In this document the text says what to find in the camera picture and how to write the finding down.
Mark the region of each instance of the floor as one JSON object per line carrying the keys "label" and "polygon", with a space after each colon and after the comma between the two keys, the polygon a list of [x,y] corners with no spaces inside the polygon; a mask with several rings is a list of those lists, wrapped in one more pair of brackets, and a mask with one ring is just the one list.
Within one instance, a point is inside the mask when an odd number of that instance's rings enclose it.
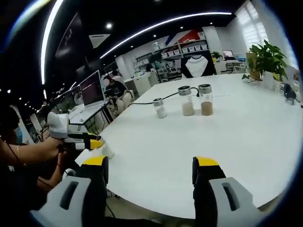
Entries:
{"label": "floor", "polygon": [[[158,223],[162,223],[165,227],[190,227],[193,226],[193,220],[187,220],[182,218],[175,218],[166,215],[162,215],[142,207],[139,207],[133,203],[130,203],[122,198],[111,197],[107,199],[107,204],[114,213],[116,218],[123,219],[147,219]],[[108,208],[105,211],[105,216],[112,217]]]}

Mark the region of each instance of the glass jar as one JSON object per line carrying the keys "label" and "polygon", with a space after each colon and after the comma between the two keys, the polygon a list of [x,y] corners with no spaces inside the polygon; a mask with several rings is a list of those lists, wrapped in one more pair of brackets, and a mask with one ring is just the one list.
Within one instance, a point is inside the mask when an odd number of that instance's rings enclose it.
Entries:
{"label": "glass jar", "polygon": [[198,86],[201,112],[203,116],[213,115],[213,93],[210,84],[201,84]]}
{"label": "glass jar", "polygon": [[153,106],[157,112],[157,116],[161,119],[167,116],[166,110],[164,108],[164,102],[162,98],[156,98],[153,100]]}
{"label": "glass jar", "polygon": [[178,93],[181,98],[182,113],[184,116],[194,115],[193,97],[191,95],[190,86],[182,86],[178,88]]}

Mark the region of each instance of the metal lid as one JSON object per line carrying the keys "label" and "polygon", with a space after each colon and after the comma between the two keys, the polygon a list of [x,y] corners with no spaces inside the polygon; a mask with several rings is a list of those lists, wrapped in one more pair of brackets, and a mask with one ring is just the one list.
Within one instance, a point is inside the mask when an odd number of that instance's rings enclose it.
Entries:
{"label": "metal lid", "polygon": [[187,96],[191,94],[190,86],[182,86],[178,88],[178,93],[181,96]]}
{"label": "metal lid", "polygon": [[201,84],[198,86],[200,94],[208,94],[212,92],[212,86],[210,84]]}
{"label": "metal lid", "polygon": [[153,102],[153,105],[154,105],[154,106],[163,105],[163,100],[162,100],[162,98],[156,98],[156,99],[154,99],[152,102]]}

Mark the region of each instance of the bracelet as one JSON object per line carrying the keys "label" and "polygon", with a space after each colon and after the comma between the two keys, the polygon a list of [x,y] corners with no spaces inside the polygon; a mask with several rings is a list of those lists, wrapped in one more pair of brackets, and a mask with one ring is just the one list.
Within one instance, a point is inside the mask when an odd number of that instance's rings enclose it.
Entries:
{"label": "bracelet", "polygon": [[18,152],[18,156],[19,156],[19,158],[20,158],[19,146],[20,146],[20,145],[17,146],[17,152]]}
{"label": "bracelet", "polygon": [[19,156],[19,160],[20,160],[21,157],[20,157],[20,153],[19,153],[19,146],[20,146],[20,145],[17,146],[17,152],[18,152],[18,156]]}

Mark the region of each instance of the beige powder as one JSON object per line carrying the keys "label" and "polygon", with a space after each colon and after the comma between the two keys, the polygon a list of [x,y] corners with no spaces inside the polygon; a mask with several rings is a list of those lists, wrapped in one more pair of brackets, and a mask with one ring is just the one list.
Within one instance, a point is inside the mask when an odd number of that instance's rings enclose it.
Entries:
{"label": "beige powder", "polygon": [[201,104],[201,110],[203,116],[210,116],[213,114],[213,103],[211,102],[203,102]]}

